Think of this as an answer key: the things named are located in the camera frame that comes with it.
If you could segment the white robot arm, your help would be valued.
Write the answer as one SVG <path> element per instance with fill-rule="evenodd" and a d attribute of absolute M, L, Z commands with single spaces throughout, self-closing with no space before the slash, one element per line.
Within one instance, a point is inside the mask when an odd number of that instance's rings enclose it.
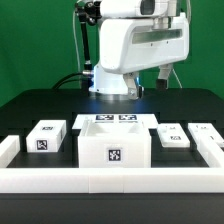
<path fill-rule="evenodd" d="M 181 0 L 93 0 L 99 26 L 99 62 L 89 91 L 138 99 L 141 70 L 157 67 L 167 80 L 189 53 L 189 15 Z"/>

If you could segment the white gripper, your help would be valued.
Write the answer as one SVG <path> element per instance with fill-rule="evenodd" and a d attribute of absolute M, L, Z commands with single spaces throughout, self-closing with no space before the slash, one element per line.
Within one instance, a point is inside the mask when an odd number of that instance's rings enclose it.
<path fill-rule="evenodd" d="M 155 30 L 156 22 L 153 19 L 106 19 L 101 26 L 101 65 L 109 73 L 124 74 L 131 100 L 143 94 L 139 73 L 134 71 L 160 66 L 156 89 L 166 90 L 173 69 L 169 63 L 185 60 L 189 53 L 189 24 L 184 13 L 171 19 L 168 29 Z"/>

